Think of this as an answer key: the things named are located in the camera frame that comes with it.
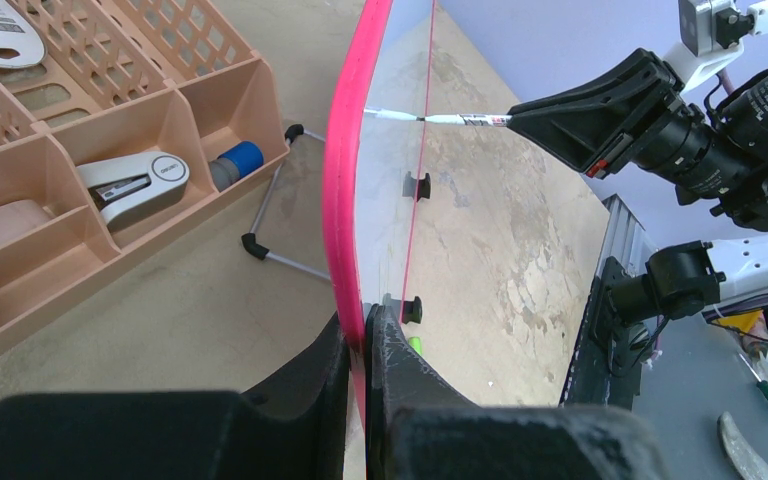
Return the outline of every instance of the stapler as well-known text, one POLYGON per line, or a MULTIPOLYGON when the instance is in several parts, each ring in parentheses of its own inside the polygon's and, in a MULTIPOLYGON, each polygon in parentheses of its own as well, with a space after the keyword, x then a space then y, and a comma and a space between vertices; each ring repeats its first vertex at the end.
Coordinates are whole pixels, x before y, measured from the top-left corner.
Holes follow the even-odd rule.
POLYGON ((110 231, 178 203, 190 178, 187 164, 164 152, 125 155, 77 168, 110 231))

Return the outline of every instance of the black rubber foot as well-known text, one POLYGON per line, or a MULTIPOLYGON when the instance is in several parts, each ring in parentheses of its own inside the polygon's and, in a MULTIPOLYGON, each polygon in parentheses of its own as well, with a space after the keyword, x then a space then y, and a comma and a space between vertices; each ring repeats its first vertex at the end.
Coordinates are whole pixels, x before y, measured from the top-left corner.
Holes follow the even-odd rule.
POLYGON ((290 128, 284 132, 284 138, 290 141, 290 145, 292 145, 293 142, 295 142, 296 139, 302 135, 304 135, 304 127, 301 123, 290 125, 290 128))
POLYGON ((243 248, 258 260, 265 260, 269 249, 257 243, 257 236, 253 233, 247 233, 240 237, 243 241, 243 248))
POLYGON ((422 299, 413 297, 413 301, 407 300, 403 303, 402 323, 422 323, 422 299))

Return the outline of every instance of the white marker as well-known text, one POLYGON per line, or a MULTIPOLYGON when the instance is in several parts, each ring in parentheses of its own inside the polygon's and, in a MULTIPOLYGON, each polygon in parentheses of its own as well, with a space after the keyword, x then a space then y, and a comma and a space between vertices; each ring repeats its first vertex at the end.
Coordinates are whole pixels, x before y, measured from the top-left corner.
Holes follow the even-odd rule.
POLYGON ((510 115, 485 115, 485 114, 457 114, 457 115, 431 115, 418 117, 410 113, 385 110, 380 108, 364 108, 363 113, 375 118, 386 120, 400 120, 408 122, 426 122, 443 125, 464 125, 468 127, 507 127, 511 121, 510 115))

